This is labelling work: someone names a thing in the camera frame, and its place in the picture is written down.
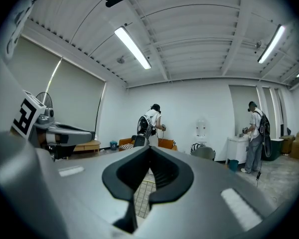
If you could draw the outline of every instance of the cushion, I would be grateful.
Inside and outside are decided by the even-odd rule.
[[[132,149],[134,147],[134,144],[128,143],[120,146],[121,149]]]

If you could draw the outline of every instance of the backpack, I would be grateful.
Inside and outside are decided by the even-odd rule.
[[[264,112],[263,112],[262,116],[260,115],[260,117],[261,117],[261,119],[260,119],[258,131],[259,131],[259,134],[263,138],[265,138],[265,137],[270,136],[270,123],[269,123],[269,120],[268,120],[266,114],[264,114]]]
[[[149,136],[149,135],[155,135],[156,134],[156,130],[154,127],[151,126],[150,124],[150,118],[146,115],[143,115],[142,117],[140,117],[139,122],[138,122],[138,130],[137,130],[137,134],[143,134],[145,136]]]

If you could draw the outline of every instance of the blue bin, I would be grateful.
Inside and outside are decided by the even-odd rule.
[[[116,150],[118,143],[116,141],[110,141],[111,150]]]
[[[234,173],[236,173],[237,171],[237,167],[238,167],[238,160],[232,159],[229,161],[229,169],[232,170]]]

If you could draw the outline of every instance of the gray chair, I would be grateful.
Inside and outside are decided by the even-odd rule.
[[[209,160],[214,160],[215,158],[215,152],[213,151],[213,149],[206,146],[199,147],[197,150],[192,152],[192,155]]]

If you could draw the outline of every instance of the orange armchair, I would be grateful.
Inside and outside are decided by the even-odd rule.
[[[121,139],[119,141],[119,151],[124,149],[120,148],[120,146],[125,144],[134,144],[134,140],[132,138]],[[174,140],[167,140],[167,139],[158,139],[158,146],[166,149],[177,150],[177,145],[174,145]]]

